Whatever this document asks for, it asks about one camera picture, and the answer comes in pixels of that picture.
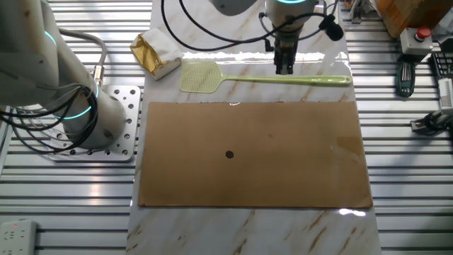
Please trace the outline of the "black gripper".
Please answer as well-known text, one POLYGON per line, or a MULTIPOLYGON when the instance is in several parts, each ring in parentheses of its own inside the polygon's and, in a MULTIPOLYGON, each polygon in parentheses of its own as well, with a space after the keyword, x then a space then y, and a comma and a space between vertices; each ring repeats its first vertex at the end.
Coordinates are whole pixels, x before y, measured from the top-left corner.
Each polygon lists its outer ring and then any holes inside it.
POLYGON ((297 52, 295 37, 276 37, 275 39, 275 66, 276 74, 293 74, 294 56, 297 52))

